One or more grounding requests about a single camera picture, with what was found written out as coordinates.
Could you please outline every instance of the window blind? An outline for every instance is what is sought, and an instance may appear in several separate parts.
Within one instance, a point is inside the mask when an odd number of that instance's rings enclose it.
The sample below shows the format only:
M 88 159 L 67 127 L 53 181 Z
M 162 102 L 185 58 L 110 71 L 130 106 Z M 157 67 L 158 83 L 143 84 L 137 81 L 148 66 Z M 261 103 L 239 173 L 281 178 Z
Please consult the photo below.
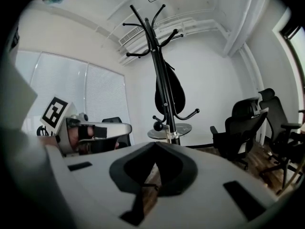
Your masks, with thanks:
M 29 115 L 42 115 L 55 95 L 72 101 L 79 113 L 84 112 L 86 68 L 85 62 L 42 53 L 31 82 L 38 97 Z
M 30 84 L 38 63 L 40 52 L 18 51 L 16 56 L 16 68 L 24 80 Z
M 120 117 L 130 123 L 124 76 L 93 64 L 88 65 L 85 89 L 86 114 L 89 121 Z

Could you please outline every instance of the black ball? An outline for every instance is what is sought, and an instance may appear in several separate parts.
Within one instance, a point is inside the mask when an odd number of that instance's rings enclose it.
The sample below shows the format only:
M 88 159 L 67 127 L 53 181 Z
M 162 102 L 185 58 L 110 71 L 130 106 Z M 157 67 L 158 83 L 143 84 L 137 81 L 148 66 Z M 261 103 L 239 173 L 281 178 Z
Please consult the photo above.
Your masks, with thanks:
M 160 132 L 163 130 L 163 125 L 161 122 L 157 121 L 153 124 L 153 128 L 157 131 Z

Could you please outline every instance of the office chair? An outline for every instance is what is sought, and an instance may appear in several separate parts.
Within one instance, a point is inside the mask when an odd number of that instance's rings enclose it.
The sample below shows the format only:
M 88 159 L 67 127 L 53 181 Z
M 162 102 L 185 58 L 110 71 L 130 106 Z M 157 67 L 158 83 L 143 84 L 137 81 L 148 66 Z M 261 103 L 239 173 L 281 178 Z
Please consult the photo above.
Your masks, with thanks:
M 294 142 L 288 143 L 289 138 L 291 138 L 291 131 L 299 129 L 301 124 L 288 123 L 281 101 L 275 95 L 273 89 L 267 88 L 259 93 L 263 98 L 259 103 L 260 107 L 269 108 L 267 120 L 272 131 L 269 146 L 273 153 L 278 154 L 278 156 L 272 155 L 269 157 L 269 160 L 274 158 L 278 162 L 278 165 L 261 171 L 260 176 L 266 172 L 282 169 L 284 170 L 284 187 L 286 183 L 287 170 L 290 169 L 294 172 L 296 171 L 294 167 L 289 165 L 291 158 L 294 156 L 292 147 L 295 144 Z
M 261 110 L 257 115 L 232 116 L 225 121 L 225 132 L 218 133 L 215 126 L 211 126 L 213 145 L 219 150 L 222 157 L 244 164 L 244 170 L 248 169 L 248 163 L 243 158 L 250 152 L 253 146 L 253 138 L 263 124 L 268 114 L 268 108 Z
M 254 116 L 259 114 L 257 108 L 259 97 L 252 97 L 241 100 L 234 104 L 232 117 Z

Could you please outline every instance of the black coat rack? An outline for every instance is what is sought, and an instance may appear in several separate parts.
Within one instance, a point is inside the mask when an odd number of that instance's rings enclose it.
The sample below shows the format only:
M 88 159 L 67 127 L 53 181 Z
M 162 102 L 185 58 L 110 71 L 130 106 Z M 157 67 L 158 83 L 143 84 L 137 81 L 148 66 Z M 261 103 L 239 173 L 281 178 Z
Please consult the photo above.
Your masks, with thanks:
M 160 97 L 163 104 L 163 112 L 164 112 L 164 118 L 163 120 L 158 119 L 155 115 L 153 116 L 153 119 L 155 119 L 157 122 L 153 125 L 154 129 L 156 131 L 161 131 L 163 129 L 168 129 L 169 126 L 169 132 L 170 132 L 170 139 L 171 143 L 180 145 L 180 138 L 179 134 L 176 130 L 175 120 L 174 116 L 176 116 L 179 120 L 187 120 L 194 116 L 195 114 L 199 113 L 199 109 L 196 109 L 194 112 L 192 112 L 190 115 L 188 115 L 185 118 L 180 117 L 175 109 L 175 104 L 173 101 L 173 93 L 171 89 L 170 80 L 168 77 L 168 73 L 165 66 L 165 61 L 162 55 L 162 47 L 166 46 L 171 40 L 183 37 L 183 34 L 175 36 L 178 33 L 178 30 L 173 30 L 172 34 L 161 44 L 159 44 L 158 39 L 156 37 L 155 31 L 153 29 L 154 22 L 157 19 L 158 15 L 162 11 L 162 9 L 165 7 L 165 4 L 162 5 L 162 7 L 159 9 L 159 11 L 156 13 L 155 17 L 152 20 L 152 24 L 149 23 L 148 18 L 145 18 L 145 24 L 143 20 L 141 19 L 140 15 L 138 14 L 137 10 L 134 8 L 133 5 L 130 6 L 133 13 L 137 17 L 137 19 L 140 22 L 139 24 L 130 24 L 130 23 L 123 23 L 123 26 L 125 25 L 131 25 L 131 26 L 139 26 L 144 29 L 145 36 L 147 40 L 147 46 L 148 49 L 145 50 L 143 53 L 126 53 L 127 57 L 130 56 L 136 56 L 136 57 L 143 57 L 148 55 L 150 52 L 152 53 L 152 59 L 154 63 L 154 67 L 156 70 L 157 75 L 157 83 L 160 91 Z

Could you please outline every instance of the black slot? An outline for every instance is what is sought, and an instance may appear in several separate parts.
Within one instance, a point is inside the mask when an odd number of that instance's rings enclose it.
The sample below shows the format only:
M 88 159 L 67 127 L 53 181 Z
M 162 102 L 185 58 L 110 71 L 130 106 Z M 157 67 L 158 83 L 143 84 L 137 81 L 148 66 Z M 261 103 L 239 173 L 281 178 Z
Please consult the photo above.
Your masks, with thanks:
M 84 169 L 89 166 L 92 166 L 92 164 L 90 162 L 83 162 L 83 163 L 79 163 L 79 164 L 75 164 L 75 165 L 70 165 L 70 166 L 68 166 L 68 169 L 70 171 L 75 171 L 75 170 Z
M 237 181 L 225 183 L 224 188 L 228 191 L 239 209 L 247 217 L 248 221 L 253 220 L 265 212 L 266 209 Z

